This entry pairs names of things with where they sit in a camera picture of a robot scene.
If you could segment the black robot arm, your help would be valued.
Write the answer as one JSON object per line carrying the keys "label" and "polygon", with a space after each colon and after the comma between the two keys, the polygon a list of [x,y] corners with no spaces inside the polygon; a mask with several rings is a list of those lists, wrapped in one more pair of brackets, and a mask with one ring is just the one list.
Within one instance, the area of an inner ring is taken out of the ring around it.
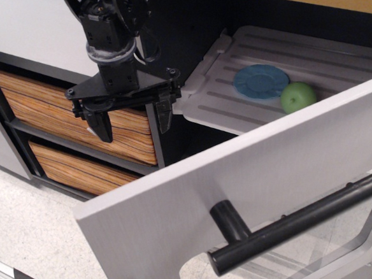
{"label": "black robot arm", "polygon": [[99,72],[65,91],[75,117],[88,123],[100,140],[113,141],[109,112],[152,104],[158,127],[171,127],[173,103],[181,96],[180,72],[168,68],[167,78],[152,81],[147,73],[137,73],[137,61],[150,63],[160,50],[142,56],[137,38],[151,16],[149,0],[64,0],[80,21],[87,39],[89,58]]}

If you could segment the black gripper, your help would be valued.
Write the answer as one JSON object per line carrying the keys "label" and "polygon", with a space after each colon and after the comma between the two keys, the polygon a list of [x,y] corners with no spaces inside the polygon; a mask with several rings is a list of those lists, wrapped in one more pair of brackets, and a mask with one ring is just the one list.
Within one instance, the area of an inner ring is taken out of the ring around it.
{"label": "black gripper", "polygon": [[66,91],[76,117],[87,121],[96,136],[105,143],[113,141],[108,112],[155,103],[159,130],[170,130],[172,104],[181,97],[179,70],[169,68],[165,80],[154,80],[148,74],[139,76],[134,61],[119,65],[100,65],[99,72]]}

